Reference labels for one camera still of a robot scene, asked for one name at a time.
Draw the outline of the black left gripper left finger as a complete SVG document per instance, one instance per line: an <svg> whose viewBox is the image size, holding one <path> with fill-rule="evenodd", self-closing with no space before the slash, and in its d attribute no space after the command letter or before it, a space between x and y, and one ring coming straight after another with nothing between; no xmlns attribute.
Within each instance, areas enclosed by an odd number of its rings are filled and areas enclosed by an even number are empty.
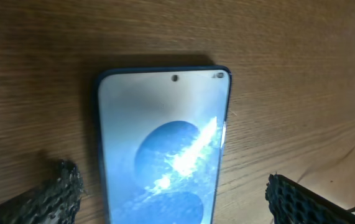
<svg viewBox="0 0 355 224"><path fill-rule="evenodd" d="M55 161L54 176L0 204L0 224L73 224L84 192L83 178L70 160Z"/></svg>

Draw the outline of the blue Samsung Galaxy smartphone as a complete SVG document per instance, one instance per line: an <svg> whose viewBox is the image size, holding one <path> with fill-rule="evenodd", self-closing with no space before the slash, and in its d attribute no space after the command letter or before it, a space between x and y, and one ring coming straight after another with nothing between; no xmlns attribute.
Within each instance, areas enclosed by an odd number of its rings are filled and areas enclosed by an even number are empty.
<svg viewBox="0 0 355 224"><path fill-rule="evenodd" d="M212 223L231 84L221 65L98 75L93 103L106 223Z"/></svg>

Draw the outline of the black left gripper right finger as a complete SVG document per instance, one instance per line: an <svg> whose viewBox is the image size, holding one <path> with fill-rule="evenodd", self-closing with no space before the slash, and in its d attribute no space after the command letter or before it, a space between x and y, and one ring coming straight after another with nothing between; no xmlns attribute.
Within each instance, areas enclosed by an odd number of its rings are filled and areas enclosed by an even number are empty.
<svg viewBox="0 0 355 224"><path fill-rule="evenodd" d="M266 186L273 224L355 224L355 207L345 210L283 175L269 175Z"/></svg>

